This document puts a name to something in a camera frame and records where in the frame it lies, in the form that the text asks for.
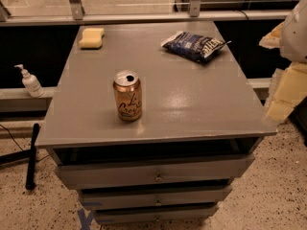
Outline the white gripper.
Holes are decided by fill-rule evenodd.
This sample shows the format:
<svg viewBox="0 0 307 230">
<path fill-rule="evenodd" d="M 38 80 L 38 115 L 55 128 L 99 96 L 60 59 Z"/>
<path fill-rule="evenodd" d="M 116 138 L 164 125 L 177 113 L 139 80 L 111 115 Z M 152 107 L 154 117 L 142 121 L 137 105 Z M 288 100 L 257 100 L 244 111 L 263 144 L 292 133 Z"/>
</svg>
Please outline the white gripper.
<svg viewBox="0 0 307 230">
<path fill-rule="evenodd" d="M 281 22 L 259 42 L 267 49 L 278 48 L 292 62 L 285 70 L 277 69 L 266 100 L 266 117 L 282 123 L 307 97 L 307 0 L 300 0 L 284 23 Z"/>
</svg>

